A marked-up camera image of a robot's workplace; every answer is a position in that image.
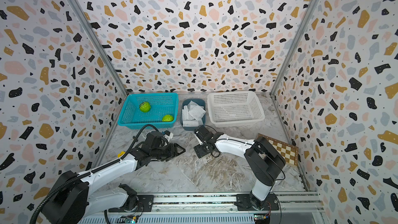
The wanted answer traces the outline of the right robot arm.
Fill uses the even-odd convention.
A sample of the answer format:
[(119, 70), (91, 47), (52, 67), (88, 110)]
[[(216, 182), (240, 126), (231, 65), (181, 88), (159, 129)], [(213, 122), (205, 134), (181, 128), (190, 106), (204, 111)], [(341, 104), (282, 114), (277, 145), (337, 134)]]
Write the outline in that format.
[(194, 147), (198, 158), (212, 152), (229, 153), (244, 158), (250, 166), (256, 182), (248, 200), (238, 200), (236, 205), (242, 209), (270, 209), (266, 199), (280, 174), (284, 174), (285, 158), (268, 141), (260, 136), (255, 140), (233, 138), (222, 132), (211, 132), (205, 125), (195, 129), (194, 134), (199, 145)]

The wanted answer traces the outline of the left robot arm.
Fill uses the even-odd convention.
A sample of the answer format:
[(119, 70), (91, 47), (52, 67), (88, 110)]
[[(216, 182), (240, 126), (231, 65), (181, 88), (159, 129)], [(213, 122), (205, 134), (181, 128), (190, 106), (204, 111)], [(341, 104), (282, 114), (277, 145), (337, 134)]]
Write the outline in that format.
[(117, 209), (122, 212), (145, 211), (137, 192), (126, 184), (100, 192), (109, 182), (146, 167), (150, 162), (166, 162), (182, 155), (186, 150), (171, 143), (169, 131), (152, 131), (117, 159), (81, 173), (63, 173), (38, 205), (30, 222), (36, 223), (39, 214), (52, 224), (76, 224), (97, 212)]

